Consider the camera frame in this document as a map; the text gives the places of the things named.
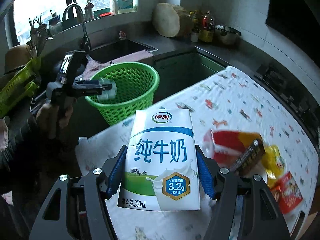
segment metal screw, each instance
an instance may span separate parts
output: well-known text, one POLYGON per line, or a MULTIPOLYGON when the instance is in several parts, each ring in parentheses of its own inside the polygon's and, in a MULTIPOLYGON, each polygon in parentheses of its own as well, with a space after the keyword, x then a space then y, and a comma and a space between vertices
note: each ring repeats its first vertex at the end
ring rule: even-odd
POLYGON ((60 179, 61 181, 64 181, 64 180, 66 180, 67 178, 68 178, 68 175, 67 175, 67 174, 62 174, 59 179, 60 179))
POLYGON ((253 179, 256 180, 256 181, 260 181, 260 180, 262 180, 262 177, 260 175, 258 175, 258 174, 255 174, 253 176, 253 179))
POLYGON ((227 168, 221 168, 221 169, 220 169, 220 172, 221 172, 222 174, 228 174, 228 173, 229 173, 229 170, 228 170, 227 168))
POLYGON ((101 172, 102 172, 102 169, 100 169, 100 168, 96 168, 93 170, 93 174, 95 174, 95 175, 99 175, 101 172))

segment green plastic basket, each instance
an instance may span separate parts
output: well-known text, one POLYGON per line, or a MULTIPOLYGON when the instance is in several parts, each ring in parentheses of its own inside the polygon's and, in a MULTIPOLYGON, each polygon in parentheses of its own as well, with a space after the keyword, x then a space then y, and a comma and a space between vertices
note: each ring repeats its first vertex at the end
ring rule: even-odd
POLYGON ((118 63, 96 73, 91 80, 107 78, 117 86, 115 99, 99 102, 97 96, 85 99, 96 107, 108 124, 114 125, 136 110, 152 105, 153 94, 159 86, 159 74, 151 66, 138 62, 118 63))

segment cow illustration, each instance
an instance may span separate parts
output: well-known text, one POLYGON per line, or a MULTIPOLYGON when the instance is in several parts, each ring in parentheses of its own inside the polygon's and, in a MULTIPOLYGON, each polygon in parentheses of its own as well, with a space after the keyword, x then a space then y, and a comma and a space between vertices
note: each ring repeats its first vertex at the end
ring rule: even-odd
POLYGON ((137 174, 137 175, 140 176, 140 172, 139 172, 138 169, 130 169, 130 170, 129 170, 129 173, 135 173, 135 174, 137 174))

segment patterned white tablecloth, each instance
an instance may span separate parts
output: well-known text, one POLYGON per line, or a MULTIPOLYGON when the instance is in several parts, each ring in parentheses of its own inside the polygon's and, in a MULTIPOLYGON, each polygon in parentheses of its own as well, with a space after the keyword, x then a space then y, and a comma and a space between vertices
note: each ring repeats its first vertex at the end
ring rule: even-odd
MULTIPOLYGON (((240 70, 225 70, 151 106, 156 109, 191 109, 196 144, 202 146, 209 130, 258 132, 264 143, 279 147, 302 193, 303 202, 285 219, 291 231, 299 211, 307 215, 313 200, 318 174, 318 155, 311 141, 289 112, 266 90, 240 70)), ((134 116, 99 134, 79 140, 77 160, 83 175, 101 167, 129 142, 134 116)), ((151 212, 117 207, 118 194, 106 200, 108 211, 120 240, 196 239, 204 237, 214 201, 201 193, 201 210, 151 212)), ((230 234, 236 239, 238 226, 230 234)))

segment yili logo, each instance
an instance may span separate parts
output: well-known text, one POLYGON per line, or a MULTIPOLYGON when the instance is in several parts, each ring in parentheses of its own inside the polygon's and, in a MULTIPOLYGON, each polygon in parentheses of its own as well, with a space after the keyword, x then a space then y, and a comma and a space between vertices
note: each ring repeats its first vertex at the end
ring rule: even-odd
POLYGON ((168 112, 159 112, 152 116, 152 120, 156 123, 169 122, 172 119, 172 114, 168 112))

